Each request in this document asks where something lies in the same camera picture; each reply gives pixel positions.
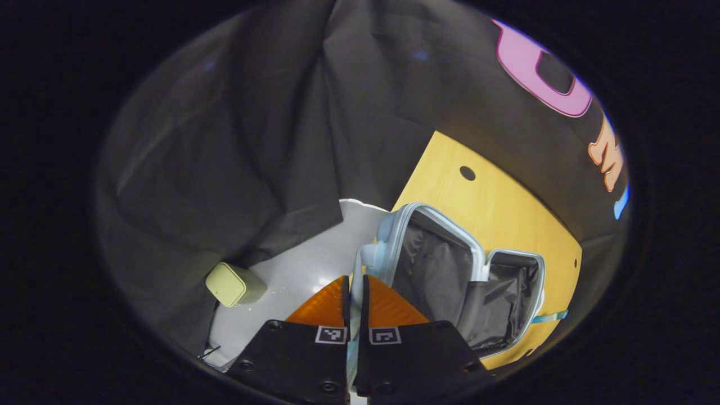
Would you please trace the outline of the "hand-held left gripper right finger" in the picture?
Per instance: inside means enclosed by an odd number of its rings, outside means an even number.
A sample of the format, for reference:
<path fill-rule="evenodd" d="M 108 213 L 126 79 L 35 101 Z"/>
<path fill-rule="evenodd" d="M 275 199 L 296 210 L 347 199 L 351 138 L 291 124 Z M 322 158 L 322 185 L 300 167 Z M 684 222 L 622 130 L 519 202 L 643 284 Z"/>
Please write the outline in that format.
<path fill-rule="evenodd" d="M 450 321 L 429 321 L 398 292 L 363 275 L 353 387 L 369 404 L 465 403 L 494 384 Z"/>

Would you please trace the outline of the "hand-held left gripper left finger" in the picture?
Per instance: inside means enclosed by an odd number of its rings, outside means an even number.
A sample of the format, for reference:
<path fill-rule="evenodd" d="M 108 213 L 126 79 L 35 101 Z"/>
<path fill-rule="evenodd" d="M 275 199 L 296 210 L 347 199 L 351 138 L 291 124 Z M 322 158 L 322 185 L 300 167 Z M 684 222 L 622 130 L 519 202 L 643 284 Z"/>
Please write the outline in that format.
<path fill-rule="evenodd" d="M 280 402 L 348 404 L 349 277 L 330 282 L 285 320 L 270 319 L 227 372 Z"/>

